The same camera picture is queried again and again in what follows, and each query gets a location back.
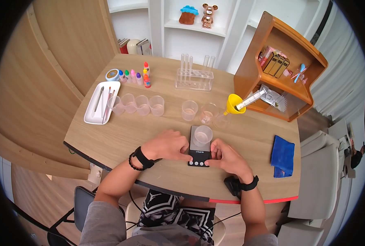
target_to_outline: wooden wall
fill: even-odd
[[[87,179],[63,145],[90,86],[119,52],[106,0],[36,0],[0,63],[0,155],[28,169]]]

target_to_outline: blue cloth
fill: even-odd
[[[274,177],[284,178],[293,174],[293,157],[295,144],[275,135],[271,165],[274,166]]]

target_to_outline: black patterned shorts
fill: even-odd
[[[178,196],[149,190],[140,214],[141,227],[178,224],[213,244],[212,230],[215,208],[181,207]]]

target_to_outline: person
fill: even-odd
[[[138,226],[126,238],[126,224],[118,209],[118,200],[133,186],[141,170],[148,167],[143,160],[162,159],[191,161],[184,154],[189,143],[180,132],[165,130],[144,143],[131,156],[116,166],[101,182],[82,230],[82,246],[207,246],[213,245],[215,204],[184,199],[149,190],[143,204]],[[252,169],[244,158],[220,139],[211,144],[210,168],[221,168],[237,175],[240,182],[254,181]],[[265,225],[265,206],[258,187],[241,192],[241,215],[245,222],[244,246],[275,246],[277,237]]]
[[[354,141],[352,140],[351,142],[352,142],[352,157],[350,159],[350,167],[352,169],[355,169],[362,160],[362,157],[365,153],[365,143],[363,142],[362,148],[360,149],[360,151],[357,151],[354,147]]]

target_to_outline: wooden shelf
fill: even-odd
[[[249,26],[256,26],[254,18],[250,18]],[[301,64],[307,67],[304,75],[308,78],[306,84],[301,81],[294,83],[290,77],[281,75],[280,78],[263,73],[258,62],[259,53],[266,47],[280,50],[289,60],[288,69],[296,71]],[[288,106],[285,112],[266,110],[265,102],[257,102],[247,108],[260,113],[271,115],[286,121],[293,121],[314,104],[310,86],[327,68],[323,55],[296,30],[289,27],[268,12],[263,12],[260,23],[249,44],[248,50],[234,76],[234,93],[246,98],[258,85],[265,84],[278,93],[287,92],[285,100]]]
[[[115,13],[115,12],[121,12],[121,11],[132,10],[132,9],[146,9],[146,8],[148,8],[148,3],[146,3],[146,2],[133,3],[133,4],[127,4],[127,5],[112,7],[112,8],[109,9],[109,12],[110,13]]]
[[[308,104],[312,104],[307,88],[302,83],[294,83],[289,77],[281,75],[279,79],[274,76],[263,73],[261,81],[269,83],[283,91],[286,91],[293,96],[301,98]]]
[[[194,23],[193,25],[184,25],[184,24],[181,24],[178,20],[169,20],[165,24],[165,27],[192,30],[192,31],[197,31],[197,32],[209,33],[209,34],[213,34],[213,35],[217,35],[217,36],[221,36],[221,37],[226,37],[225,28],[220,28],[220,27],[216,27],[216,26],[213,26],[211,29],[202,28],[201,22]]]

